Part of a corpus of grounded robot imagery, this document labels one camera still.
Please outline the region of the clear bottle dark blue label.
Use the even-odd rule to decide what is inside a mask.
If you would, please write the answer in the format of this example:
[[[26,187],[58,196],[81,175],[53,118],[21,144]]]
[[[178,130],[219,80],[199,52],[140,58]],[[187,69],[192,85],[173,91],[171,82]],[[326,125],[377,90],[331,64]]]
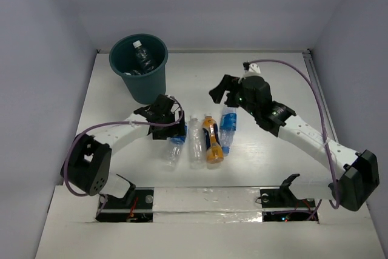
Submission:
[[[177,167],[182,148],[186,141],[187,126],[184,127],[184,130],[183,136],[176,136],[168,139],[167,147],[164,151],[164,161],[168,170],[173,170]]]

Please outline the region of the clear bottle light blue label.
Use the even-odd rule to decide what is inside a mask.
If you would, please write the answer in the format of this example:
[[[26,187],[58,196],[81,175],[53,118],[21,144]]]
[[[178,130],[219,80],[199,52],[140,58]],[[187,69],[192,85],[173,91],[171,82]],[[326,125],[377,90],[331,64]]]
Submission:
[[[237,114],[236,108],[224,106],[219,123],[219,140],[224,155],[230,153],[230,147],[233,143],[236,132]]]

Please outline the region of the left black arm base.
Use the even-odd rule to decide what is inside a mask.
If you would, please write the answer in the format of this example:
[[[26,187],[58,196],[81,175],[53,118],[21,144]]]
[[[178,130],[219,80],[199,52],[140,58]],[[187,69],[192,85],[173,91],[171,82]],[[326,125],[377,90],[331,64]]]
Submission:
[[[153,221],[154,188],[133,191],[130,201],[107,195],[100,198],[96,220],[100,223],[151,223]]]

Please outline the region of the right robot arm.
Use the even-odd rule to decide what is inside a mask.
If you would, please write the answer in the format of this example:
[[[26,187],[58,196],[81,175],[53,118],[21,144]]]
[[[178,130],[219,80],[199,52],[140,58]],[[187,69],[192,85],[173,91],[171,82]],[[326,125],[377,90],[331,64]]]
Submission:
[[[294,110],[272,98],[269,84],[258,75],[238,78],[224,75],[209,92],[214,103],[226,97],[229,107],[242,108],[263,130],[293,144],[326,167],[332,182],[328,187],[340,206],[358,211],[379,186],[377,157],[369,150],[357,152],[315,130]]]

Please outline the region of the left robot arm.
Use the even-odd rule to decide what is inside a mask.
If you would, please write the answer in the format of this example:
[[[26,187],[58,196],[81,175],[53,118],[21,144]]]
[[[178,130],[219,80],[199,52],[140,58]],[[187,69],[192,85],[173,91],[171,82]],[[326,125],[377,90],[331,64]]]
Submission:
[[[77,134],[62,165],[64,184],[77,197],[100,195],[114,154],[146,136],[167,140],[185,133],[182,105],[173,96],[158,95],[125,120],[96,124]]]

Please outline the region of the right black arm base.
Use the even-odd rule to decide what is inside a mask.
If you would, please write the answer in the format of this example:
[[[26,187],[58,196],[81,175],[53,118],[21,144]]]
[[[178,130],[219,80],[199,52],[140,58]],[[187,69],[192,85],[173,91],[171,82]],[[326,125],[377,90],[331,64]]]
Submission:
[[[290,190],[292,182],[299,176],[292,174],[276,188],[259,190],[255,203],[262,207],[263,222],[319,222],[315,200],[297,199]]]

